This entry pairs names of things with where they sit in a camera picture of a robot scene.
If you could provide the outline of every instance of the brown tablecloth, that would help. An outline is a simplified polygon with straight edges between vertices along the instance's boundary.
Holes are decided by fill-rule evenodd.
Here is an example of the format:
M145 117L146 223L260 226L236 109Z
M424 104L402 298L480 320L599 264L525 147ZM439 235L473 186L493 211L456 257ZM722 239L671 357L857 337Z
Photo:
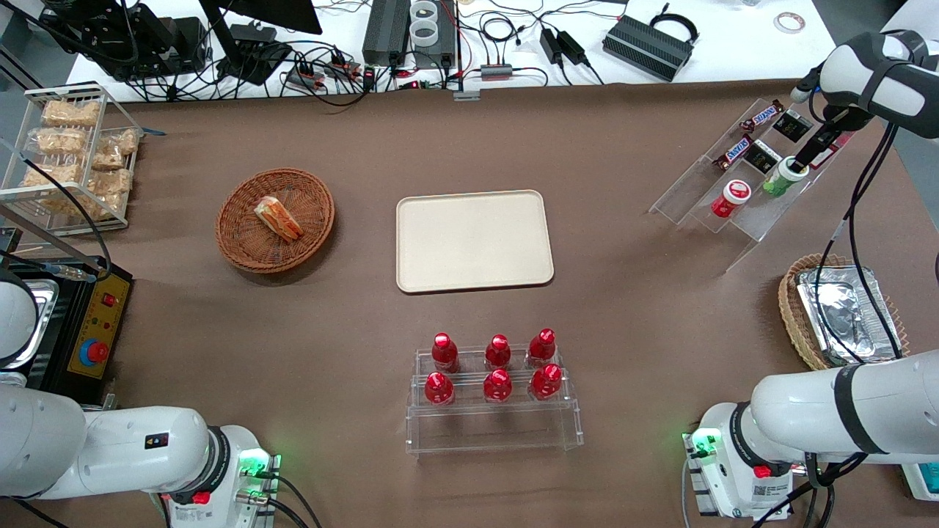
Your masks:
M141 124L169 135L146 139L131 227L107 235L114 261L136 278L115 353L118 399L248 427L284 455L284 475L328 527L679 526L680 433L709 406L748 399L762 377L805 369L779 317L777 282L824 248L882 128L859 133L727 274L736 250L721 238L646 211L756 97L788 90L519 89L475 103L410 92L343 112L312 99L132 106ZM223 260L213 222L239 182L276 166L325 180L337 222L300 272L245 275ZM397 289L399 199L529 188L545 198L549 285ZM913 351L939 345L936 230L895 154L858 210L858 232ZM439 331L468 346L496 332L521 341L546 326L577 385L583 447L405 453L414 349ZM895 467L863 467L838 493L832 527L939 519L939 505L905 496ZM74 528L162 526L143 493L37 505ZM696 527L748 526L691 516ZM0 517L43 525L9 503Z

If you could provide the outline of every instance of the snickers bar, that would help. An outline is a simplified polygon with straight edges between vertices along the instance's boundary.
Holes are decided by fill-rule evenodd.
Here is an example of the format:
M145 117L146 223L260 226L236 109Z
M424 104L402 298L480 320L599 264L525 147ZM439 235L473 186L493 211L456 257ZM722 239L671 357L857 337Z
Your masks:
M720 155L719 158L714 160L712 163L717 165L720 170L726 171L731 168L733 162L736 162L740 159L741 156L746 153L750 147L753 145L753 140L749 135L744 134L743 139L741 139L736 145L731 147L730 150Z
M779 102L778 99L773 99L773 104L770 104L766 110L763 110L756 116L740 123L740 128L747 132L753 132L757 130L757 127L769 121L771 117L781 113L783 110L785 110L785 108L783 108L782 103Z

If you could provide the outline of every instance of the black strap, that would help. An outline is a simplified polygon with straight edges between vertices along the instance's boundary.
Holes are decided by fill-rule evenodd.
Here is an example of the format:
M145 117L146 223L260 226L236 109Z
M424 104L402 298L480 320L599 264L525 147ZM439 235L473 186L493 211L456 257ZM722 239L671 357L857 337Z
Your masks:
M874 72L870 75L867 85L864 86L864 90L861 92L861 98L857 100L857 106L861 110L868 112L868 106L870 105L870 99L874 97L874 92L877 91L877 88L880 87L881 81L884 80L884 76L891 68L899 66L901 64L913 64L908 60L885 60L877 65L874 68Z
M660 23L663 21L677 22L683 25L685 29L688 30L688 33L691 35L691 38L688 39L686 42L688 44L694 44L695 41L698 40L698 28L695 27L695 23L691 22L690 20L688 20L687 17L683 17L682 15L679 15L676 13L666 13L665 11L668 11L668 10L669 10L669 5L666 4L662 8L662 12L655 15L649 21L649 27L655 27L657 23Z
M750 449L750 446L747 444L747 440L744 438L743 430L740 427L741 416L744 414L744 410L749 407L750 402L742 401L737 404L737 408L731 413L731 442L733 443L734 449L737 450L737 454L740 455L740 458L744 463L751 467L755 468L757 466L766 466L770 470L771 476L782 476L786 474L792 467L790 464L776 464L766 460L756 454L755 451Z
M854 379L854 373L860 366L845 366L835 376L835 407L838 409L841 424L848 431L848 435L851 436L851 440L859 450L868 454L885 455L886 451L878 447L867 430L864 429L861 419L857 416L857 408L854 406L852 380Z
M907 60L913 61L917 66L923 65L923 59L929 56L929 48L926 47L926 40L923 40L916 31L908 29L895 29L887 31L884 35L889 35L903 43L910 50Z

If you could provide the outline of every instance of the red bottle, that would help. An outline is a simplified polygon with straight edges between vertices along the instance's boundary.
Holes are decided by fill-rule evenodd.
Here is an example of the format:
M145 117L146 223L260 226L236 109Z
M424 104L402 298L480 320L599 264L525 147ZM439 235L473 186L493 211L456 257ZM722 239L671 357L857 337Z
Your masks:
M512 358L512 351L509 349L509 340L502 334L492 336L492 341L485 348L485 366L489 370L505 368L509 365Z
M423 385L423 395L434 405L450 405L454 402L454 383L446 375L431 372Z
M489 373L483 381L483 395L489 403L501 403L512 393L512 378L509 373L497 368Z
M434 337L434 347L430 349L434 366L441 372L456 374L460 371L460 358L456 344L449 335L441 332Z
M549 363L534 371L529 383L529 395L538 400L545 400L561 390L561 368Z
M528 368L538 368L551 362L554 357L554 331L545 328L534 337L529 344L529 351L525 354L525 365Z

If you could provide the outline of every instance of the aluminum foil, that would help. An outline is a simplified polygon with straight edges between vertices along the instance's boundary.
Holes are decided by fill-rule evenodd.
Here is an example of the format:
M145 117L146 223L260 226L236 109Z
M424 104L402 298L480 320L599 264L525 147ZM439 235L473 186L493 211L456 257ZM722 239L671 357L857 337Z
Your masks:
M795 276L795 283L799 290L799 297L808 313L815 339L825 360L831 365L841 366L857 361L848 352L866 362L889 361L894 359L890 338L884 331L884 326L877 318L873 305L861 285L860 278L854 266L833 266L822 268L819 281L818 297L822 305L824 319L831 331L821 323L818 305L815 302L815 273L817 269L806 270ZM890 332L900 343L897 337L897 328L893 318L887 310L884 296L881 294L874 273L864 268L864 278L868 281L870 292L877 307L886 317Z

